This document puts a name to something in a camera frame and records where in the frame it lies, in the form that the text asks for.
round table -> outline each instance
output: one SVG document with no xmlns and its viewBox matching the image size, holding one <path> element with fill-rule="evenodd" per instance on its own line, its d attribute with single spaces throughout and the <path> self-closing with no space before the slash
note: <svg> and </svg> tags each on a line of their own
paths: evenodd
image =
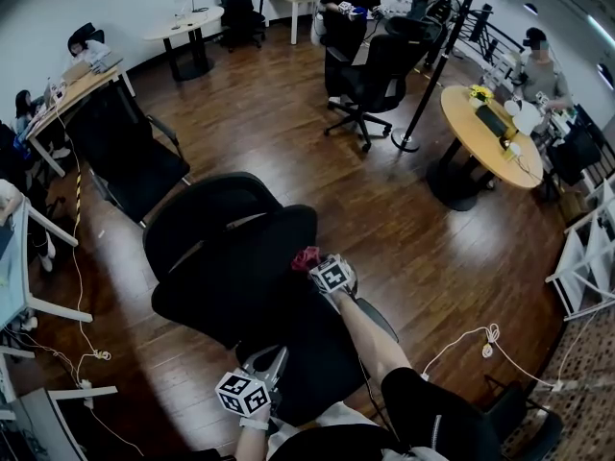
<svg viewBox="0 0 615 461">
<path fill-rule="evenodd" d="M 150 31 L 143 39 L 146 41 L 162 39 L 173 79 L 176 82 L 190 81 L 205 75 L 213 68 L 213 61 L 208 59 L 205 52 L 201 28 L 206 24 L 220 20 L 223 14 L 224 9 L 222 7 L 210 7 L 203 12 L 189 13 L 179 22 L 179 26 L 175 20 L 165 22 Z M 189 62 L 179 66 L 175 59 L 175 52 L 171 46 L 170 38 L 183 33 L 188 33 L 190 38 L 192 63 Z"/>
<path fill-rule="evenodd" d="M 529 136 L 517 133 L 512 141 L 521 147 L 521 155 L 514 160 L 504 158 L 500 139 L 477 116 L 470 105 L 470 89 L 463 85 L 447 87 L 442 92 L 442 111 L 455 134 L 455 141 L 446 154 L 428 169 L 427 181 L 435 197 L 457 211 L 467 211 L 477 202 L 477 194 L 494 176 L 515 187 L 532 189 L 542 182 L 542 158 Z M 499 103 L 489 108 L 511 129 L 512 117 Z M 469 160 L 459 165 L 454 157 L 463 145 L 470 153 Z M 482 165 L 487 173 L 477 182 L 472 171 Z"/>
</svg>

wooden floor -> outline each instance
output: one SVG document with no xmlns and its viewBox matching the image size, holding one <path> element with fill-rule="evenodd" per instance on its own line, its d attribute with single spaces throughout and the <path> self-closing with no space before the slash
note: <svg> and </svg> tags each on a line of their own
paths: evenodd
<svg viewBox="0 0 615 461">
<path fill-rule="evenodd" d="M 131 74 L 137 100 L 177 131 L 194 180 L 249 171 L 283 204 L 314 206 L 320 246 L 354 263 L 361 297 L 390 321 L 420 372 L 462 332 L 498 323 L 504 349 L 535 373 L 562 322 L 558 300 L 544 284 L 563 242 L 556 209 L 503 183 L 466 213 L 449 211 L 431 195 L 426 168 L 453 139 L 440 110 L 440 88 L 416 131 L 422 144 L 416 154 L 400 155 L 390 139 L 376 136 L 366 156 L 355 134 L 324 137 L 323 129 L 339 117 L 326 108 L 324 51 L 309 43 L 308 29 L 297 46 L 288 40 L 289 29 L 278 24 L 260 51 L 248 46 L 230 55 L 209 44 L 215 68 L 182 85 L 172 81 L 165 63 Z M 477 77 L 471 63 L 452 60 L 441 82 L 470 85 Z M 383 117 L 405 128 L 427 82 L 411 75 L 407 97 Z M 54 183 L 68 199 L 68 214 L 74 214 L 74 183 L 74 172 Z M 101 201 L 88 175 L 82 207 L 76 253 L 82 309 L 95 317 L 84 330 L 112 360 L 87 357 L 80 375 L 94 386 L 119 389 L 119 395 L 96 400 L 97 415 L 149 455 L 218 447 L 229 452 L 238 421 L 222 410 L 213 387 L 235 366 L 233 355 L 154 314 L 156 279 L 143 254 L 142 230 Z M 77 273 L 70 252 L 59 250 L 53 275 L 40 276 L 33 264 L 33 292 L 75 306 Z M 198 299 L 199 292 L 178 299 Z M 75 364 L 88 352 L 79 327 L 60 318 L 40 316 L 36 339 Z M 430 370 L 431 379 L 476 402 L 488 400 L 486 373 L 525 381 L 498 352 L 482 359 L 483 344 L 483 335 L 467 338 Z M 22 391 L 70 387 L 58 358 L 46 352 L 16 369 Z M 352 403 L 369 410 L 363 393 Z M 137 459 L 80 404 L 65 410 L 90 459 Z"/>
</svg>

black chair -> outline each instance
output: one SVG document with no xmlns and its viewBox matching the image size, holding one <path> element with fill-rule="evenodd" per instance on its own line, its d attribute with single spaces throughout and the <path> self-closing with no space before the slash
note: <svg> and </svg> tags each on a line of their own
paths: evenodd
<svg viewBox="0 0 615 461">
<path fill-rule="evenodd" d="M 228 29 L 224 33 L 223 44 L 228 46 L 231 53 L 236 45 L 243 42 L 253 42 L 260 48 L 260 41 L 255 35 L 260 35 L 265 41 L 265 17 L 262 6 L 265 0 L 260 0 L 258 12 L 254 11 L 252 0 L 220 0 L 224 8 L 222 25 Z"/>
<path fill-rule="evenodd" d="M 365 140 L 362 147 L 365 153 L 372 147 L 366 121 L 383 125 L 383 134 L 387 137 L 393 125 L 369 113 L 391 111 L 400 105 L 406 96 L 406 76 L 425 56 L 430 45 L 431 41 L 424 39 L 423 34 L 413 41 L 397 34 L 375 36 L 370 43 L 367 62 L 362 66 L 348 66 L 349 61 L 338 50 L 327 48 L 327 53 L 339 63 L 327 73 L 336 74 L 339 90 L 350 97 L 352 104 L 329 102 L 329 109 L 341 109 L 349 115 L 325 129 L 325 136 L 342 125 L 358 123 Z M 392 94 L 387 95 L 391 87 Z"/>
<path fill-rule="evenodd" d="M 152 125 L 166 135 L 174 154 L 152 136 Z M 145 227 L 143 218 L 179 182 L 189 185 L 175 132 L 145 116 L 123 81 L 90 96 L 67 126 L 67 133 L 90 166 L 103 198 Z"/>
<path fill-rule="evenodd" d="M 316 229 L 313 208 L 284 207 L 259 179 L 234 173 L 182 191 L 143 233 L 160 282 L 152 295 L 157 313 L 236 347 L 239 363 L 288 347 L 276 416 L 292 425 L 312 421 L 364 380 L 341 317 L 305 274 L 290 269 L 314 245 Z M 359 305 L 395 337 L 376 309 Z"/>
<path fill-rule="evenodd" d="M 559 196 L 561 193 L 560 183 L 555 182 L 555 176 L 569 186 L 574 186 L 582 181 L 582 171 L 587 167 L 600 162 L 602 158 L 601 146 L 583 127 L 574 127 L 561 145 L 547 147 L 547 157 L 551 161 L 553 169 L 546 173 L 545 184 L 547 186 L 545 198 L 549 200 L 551 188 Z"/>
<path fill-rule="evenodd" d="M 506 458 L 517 461 L 539 461 L 543 459 L 557 443 L 564 427 L 559 416 L 526 398 L 520 382 L 515 381 L 506 386 L 491 376 L 485 376 L 485 378 L 503 388 L 503 391 L 485 412 L 501 444 L 521 426 L 530 411 L 539 409 L 546 413 L 545 421 L 536 435 L 527 444 L 519 448 L 513 456 Z"/>
</svg>

gray shirt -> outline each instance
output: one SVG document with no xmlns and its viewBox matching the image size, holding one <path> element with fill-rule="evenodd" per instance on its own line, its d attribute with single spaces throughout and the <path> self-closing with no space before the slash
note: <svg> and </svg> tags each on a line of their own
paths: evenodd
<svg viewBox="0 0 615 461">
<path fill-rule="evenodd" d="M 573 100 L 566 78 L 563 73 L 555 69 L 553 61 L 538 63 L 531 56 L 524 57 L 517 63 L 512 80 L 518 79 L 522 72 L 528 75 L 526 82 L 521 85 L 523 98 L 526 101 L 535 104 L 536 95 L 542 92 L 550 100 L 566 99 L 572 106 Z"/>
</svg>

metal stand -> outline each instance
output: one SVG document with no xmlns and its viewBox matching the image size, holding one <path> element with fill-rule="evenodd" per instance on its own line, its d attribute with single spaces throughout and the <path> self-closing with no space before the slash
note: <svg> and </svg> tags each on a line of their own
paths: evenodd
<svg viewBox="0 0 615 461">
<path fill-rule="evenodd" d="M 459 34 L 461 33 L 461 28 L 463 27 L 463 23 L 465 22 L 466 17 L 470 13 L 470 6 L 474 0 L 464 0 L 461 9 L 459 10 L 459 15 L 457 16 L 457 21 L 455 26 L 453 27 L 453 31 L 451 32 L 451 36 L 449 37 L 449 41 L 447 42 L 446 49 L 440 57 L 440 61 L 433 71 L 433 76 L 431 77 L 430 84 L 425 91 L 425 95 L 421 100 L 421 104 L 418 109 L 414 113 L 414 117 L 412 118 L 412 122 L 410 126 L 407 127 L 406 133 L 403 134 L 402 130 L 395 130 L 391 135 L 391 140 L 395 146 L 403 152 L 417 152 L 420 149 L 420 145 L 416 142 L 415 139 L 412 138 L 412 133 L 416 128 L 425 108 L 427 107 L 427 103 L 430 101 L 431 95 L 433 94 L 433 90 L 438 84 L 438 80 L 442 75 L 442 71 L 449 61 L 449 56 L 452 54 L 453 49 L 455 48 L 455 43 L 459 38 Z"/>
</svg>

